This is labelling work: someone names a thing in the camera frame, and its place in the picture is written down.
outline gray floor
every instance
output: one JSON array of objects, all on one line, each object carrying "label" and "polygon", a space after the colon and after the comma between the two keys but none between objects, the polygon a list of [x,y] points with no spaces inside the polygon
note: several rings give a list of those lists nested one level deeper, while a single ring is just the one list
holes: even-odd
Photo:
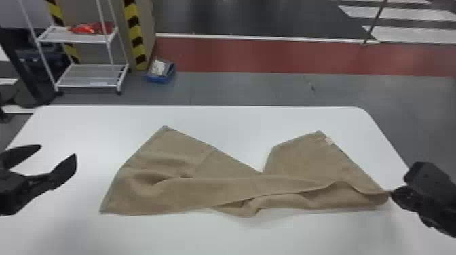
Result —
[{"label": "gray floor", "polygon": [[456,165],[451,78],[178,73],[171,84],[153,85],[132,73],[125,85],[123,96],[113,90],[70,90],[54,104],[358,106],[373,116],[408,165],[431,161],[448,171]]}]

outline white metal shelf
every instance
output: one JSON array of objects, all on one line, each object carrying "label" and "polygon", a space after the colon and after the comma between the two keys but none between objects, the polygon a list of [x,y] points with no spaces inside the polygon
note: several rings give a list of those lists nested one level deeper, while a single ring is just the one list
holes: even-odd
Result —
[{"label": "white metal shelf", "polygon": [[71,64],[57,87],[120,87],[128,64]]},{"label": "white metal shelf", "polygon": [[106,34],[107,42],[103,34],[90,35],[73,33],[64,26],[50,26],[39,37],[42,43],[111,43],[118,32],[118,28],[113,28],[112,33]]},{"label": "white metal shelf", "polygon": [[[126,73],[129,70],[129,65],[124,42],[121,38],[121,34],[119,33],[119,26],[116,21],[114,7],[111,3],[111,0],[107,0],[107,3],[114,24],[112,33],[107,33],[105,17],[103,16],[103,11],[101,10],[100,0],[95,0],[103,34],[85,35],[73,33],[71,31],[68,31],[68,28],[66,27],[56,26],[53,19],[50,17],[51,26],[48,27],[39,37],[37,37],[27,10],[25,9],[23,3],[24,0],[17,1],[20,4],[20,8],[25,16],[25,20],[28,28],[30,29],[30,33],[33,36],[41,59],[43,60],[46,72],[48,73],[56,92],[59,92],[60,87],[115,87],[117,94],[121,94],[122,82],[124,81]],[[123,59],[125,60],[126,64],[114,64],[110,44],[117,34],[119,35],[119,42],[122,48]],[[69,57],[71,65],[65,70],[63,75],[56,82],[51,72],[51,68],[49,67],[49,64],[43,53],[43,50],[41,49],[41,43],[60,43],[62,46],[64,43],[105,44],[106,50],[108,51],[110,64],[74,64],[72,58]]]}]

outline wire shelf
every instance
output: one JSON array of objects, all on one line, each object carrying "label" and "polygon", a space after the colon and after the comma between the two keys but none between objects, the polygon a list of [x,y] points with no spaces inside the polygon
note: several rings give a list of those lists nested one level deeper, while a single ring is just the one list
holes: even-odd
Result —
[{"label": "wire shelf", "polygon": [[118,32],[118,28],[113,28],[111,34],[107,34],[107,40],[105,36],[101,35],[89,35],[89,34],[77,34],[68,31],[68,28],[64,26],[50,26],[44,31],[39,37],[38,41],[42,43],[99,43],[106,44],[111,43],[115,35]]},{"label": "wire shelf", "polygon": [[128,64],[72,64],[57,81],[57,87],[120,87]]}]

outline towel label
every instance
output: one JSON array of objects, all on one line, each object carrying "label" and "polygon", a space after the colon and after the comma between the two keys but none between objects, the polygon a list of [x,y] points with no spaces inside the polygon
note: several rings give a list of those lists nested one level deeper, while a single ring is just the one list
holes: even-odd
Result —
[{"label": "towel label", "polygon": [[324,139],[329,145],[333,145],[334,144],[334,141],[331,139],[331,137],[326,137]]}]

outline black equipment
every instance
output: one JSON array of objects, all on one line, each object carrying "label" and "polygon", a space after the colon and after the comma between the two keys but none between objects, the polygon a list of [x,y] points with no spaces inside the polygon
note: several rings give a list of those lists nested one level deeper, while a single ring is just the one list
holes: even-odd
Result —
[{"label": "black equipment", "polygon": [[416,212],[428,227],[456,237],[456,184],[433,163],[416,162],[404,176],[407,186],[391,198],[402,209]]},{"label": "black equipment", "polygon": [[10,171],[40,148],[41,145],[28,145],[0,153],[0,216],[19,212],[32,199],[46,191],[57,189],[75,174],[76,154],[59,163],[47,174],[24,176]]}]

